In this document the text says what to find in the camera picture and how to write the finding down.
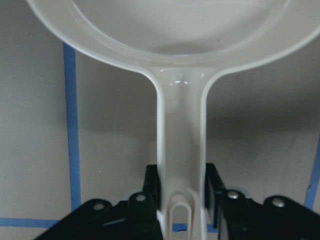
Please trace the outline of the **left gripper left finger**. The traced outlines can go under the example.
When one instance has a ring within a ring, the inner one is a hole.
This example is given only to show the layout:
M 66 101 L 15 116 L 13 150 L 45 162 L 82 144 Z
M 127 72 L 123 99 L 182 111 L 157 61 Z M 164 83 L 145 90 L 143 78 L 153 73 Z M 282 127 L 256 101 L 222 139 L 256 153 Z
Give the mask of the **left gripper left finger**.
M 155 164 L 147 165 L 142 191 L 116 205 L 88 200 L 39 235 L 39 240 L 161 240 L 157 211 L 161 185 Z

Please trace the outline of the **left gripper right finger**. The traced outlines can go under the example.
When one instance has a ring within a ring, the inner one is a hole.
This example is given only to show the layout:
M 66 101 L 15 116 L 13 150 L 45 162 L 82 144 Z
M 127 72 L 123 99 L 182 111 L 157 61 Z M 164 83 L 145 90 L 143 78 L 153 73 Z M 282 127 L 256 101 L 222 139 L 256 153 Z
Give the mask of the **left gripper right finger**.
M 320 216 L 274 195 L 262 204 L 227 189 L 213 163 L 206 164 L 205 207 L 220 240 L 318 240 Z

